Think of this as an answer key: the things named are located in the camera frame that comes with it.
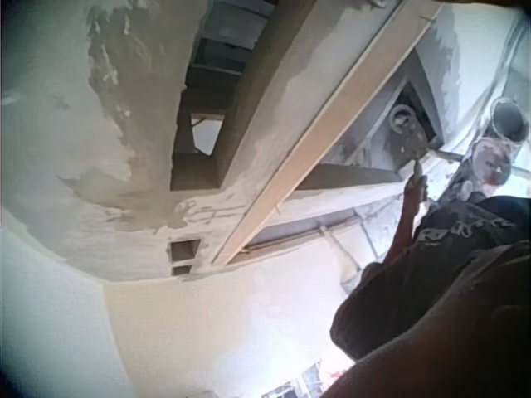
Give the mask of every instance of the man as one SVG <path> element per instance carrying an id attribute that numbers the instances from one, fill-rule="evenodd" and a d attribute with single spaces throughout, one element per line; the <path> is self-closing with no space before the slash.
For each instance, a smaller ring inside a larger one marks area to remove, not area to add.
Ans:
<path id="1" fill-rule="evenodd" d="M 412 236 L 426 178 L 411 185 L 386 258 L 336 313 L 331 338 L 357 364 L 324 397 L 522 395 L 530 200 L 454 201 Z"/>

